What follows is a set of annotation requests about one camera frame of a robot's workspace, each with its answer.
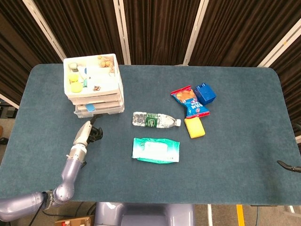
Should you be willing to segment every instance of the wet wipes package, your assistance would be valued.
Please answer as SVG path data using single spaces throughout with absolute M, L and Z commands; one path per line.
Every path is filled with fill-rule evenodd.
M 169 139 L 134 138 L 133 159 L 158 164 L 179 162 L 180 142 Z
M 170 93 L 177 102 L 187 108 L 186 118 L 203 117 L 210 114 L 209 110 L 204 107 L 197 99 L 197 96 L 191 89 L 191 86 L 172 91 Z

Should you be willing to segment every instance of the cardboard box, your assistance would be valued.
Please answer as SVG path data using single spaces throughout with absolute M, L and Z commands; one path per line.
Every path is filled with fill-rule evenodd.
M 63 222 L 70 221 L 70 226 L 93 226 L 94 225 L 94 215 L 85 216 L 80 218 L 69 218 L 64 220 L 57 220 L 55 226 L 62 226 Z

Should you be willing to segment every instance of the table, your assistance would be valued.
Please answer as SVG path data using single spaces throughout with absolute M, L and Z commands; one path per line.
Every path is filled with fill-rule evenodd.
M 300 205 L 301 165 L 280 82 L 269 68 L 120 65 L 125 111 L 95 126 L 103 138 L 88 146 L 74 201 Z M 179 128 L 133 126 L 134 111 L 184 119 L 170 92 L 203 82 L 217 98 L 202 118 L 204 137 Z M 73 114 L 63 91 L 63 65 L 33 68 L 0 166 L 0 198 L 55 188 L 75 135 L 87 119 Z M 131 158 L 134 137 L 180 141 L 180 162 Z

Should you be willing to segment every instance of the floor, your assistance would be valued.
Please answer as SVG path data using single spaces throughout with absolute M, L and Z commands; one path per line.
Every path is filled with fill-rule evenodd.
M 0 125 L 4 128 L 3 137 L 9 137 L 14 126 L 14 119 L 0 119 Z M 2 161 L 6 146 L 0 145 L 0 163 Z M 77 216 L 86 216 L 88 209 L 93 202 L 84 202 L 78 210 Z M 80 202 L 69 202 L 59 208 L 51 208 L 45 212 L 55 215 L 75 216 Z M 301 214 L 301 206 L 294 206 L 295 212 Z M 243 206 L 244 219 L 246 226 L 256 225 L 257 207 Z M 259 226 L 298 226 L 301 225 L 301 218 L 291 216 L 287 206 L 259 207 L 258 224 Z M 238 226 L 237 210 L 235 205 L 212 205 L 213 225 L 214 226 Z M 12 226 L 26 226 L 30 223 L 33 215 L 27 216 L 11 222 Z M 195 217 L 197 226 L 207 226 L 207 205 L 195 206 Z M 47 216 L 40 212 L 32 226 L 53 226 L 54 222 L 62 217 Z

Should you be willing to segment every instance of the yellow floor line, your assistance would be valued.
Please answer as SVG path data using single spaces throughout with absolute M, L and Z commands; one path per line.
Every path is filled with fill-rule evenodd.
M 243 205 L 236 205 L 238 226 L 245 226 Z

